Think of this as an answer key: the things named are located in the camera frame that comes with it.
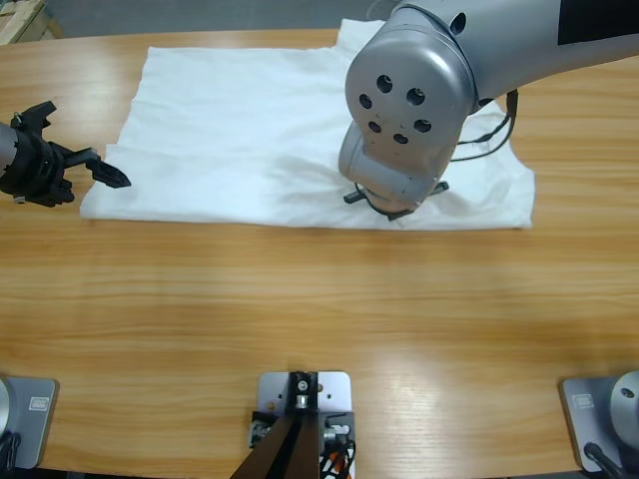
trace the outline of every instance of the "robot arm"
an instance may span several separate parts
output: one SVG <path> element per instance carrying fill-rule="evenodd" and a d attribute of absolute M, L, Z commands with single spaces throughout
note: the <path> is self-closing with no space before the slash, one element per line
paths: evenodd
<path fill-rule="evenodd" d="M 390 219 L 440 185 L 464 120 L 540 78 L 639 54 L 634 0 L 413 0 L 353 60 L 341 173 Z"/>
<path fill-rule="evenodd" d="M 16 114 L 11 126 L 0 123 L 0 191 L 45 207 L 71 203 L 72 184 L 64 172 L 82 164 L 97 182 L 111 188 L 130 186 L 126 175 L 103 163 L 95 150 L 72 152 L 43 140 L 42 130 L 50 125 L 47 117 L 55 110 L 46 102 Z"/>

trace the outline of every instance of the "white cloth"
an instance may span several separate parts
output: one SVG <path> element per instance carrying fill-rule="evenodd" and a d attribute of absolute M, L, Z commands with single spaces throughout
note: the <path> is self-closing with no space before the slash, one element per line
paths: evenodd
<path fill-rule="evenodd" d="M 381 22 L 344 20 L 331 48 L 151 48 L 138 93 L 106 161 L 129 188 L 96 184 L 84 218 L 251 223 L 388 230 L 528 228 L 534 178 L 509 145 L 489 158 L 451 164 L 450 190 L 389 222 L 337 170 L 350 123 L 343 85 L 355 54 Z M 462 138 L 491 131 L 495 105 L 467 120 Z M 459 147 L 456 156 L 487 151 Z"/>

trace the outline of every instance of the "floor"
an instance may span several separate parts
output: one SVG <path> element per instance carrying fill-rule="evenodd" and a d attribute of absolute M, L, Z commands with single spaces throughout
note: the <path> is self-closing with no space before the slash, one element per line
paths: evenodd
<path fill-rule="evenodd" d="M 385 20 L 398 0 L 48 0 L 66 37 L 153 32 L 336 28 Z M 576 473 L 525 479 L 580 479 Z"/>

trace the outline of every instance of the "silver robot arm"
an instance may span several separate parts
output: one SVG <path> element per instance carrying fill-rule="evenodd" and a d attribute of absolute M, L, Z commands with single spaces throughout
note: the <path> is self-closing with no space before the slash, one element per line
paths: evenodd
<path fill-rule="evenodd" d="M 339 170 L 390 219 L 436 192 L 471 113 L 516 88 L 639 54 L 635 0 L 414 0 L 353 60 Z"/>

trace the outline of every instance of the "wood grain surface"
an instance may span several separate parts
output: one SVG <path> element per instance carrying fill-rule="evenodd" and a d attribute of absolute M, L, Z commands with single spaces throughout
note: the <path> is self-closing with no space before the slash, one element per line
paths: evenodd
<path fill-rule="evenodd" d="M 330 45 L 335 31 L 0 47 L 0 119 L 115 143 L 147 47 Z M 44 466 L 227 478 L 259 375 L 345 370 L 361 478 L 575 469 L 557 384 L 639 367 L 639 59 L 521 91 L 530 231 L 88 222 L 0 199 L 0 372 L 61 384 Z"/>

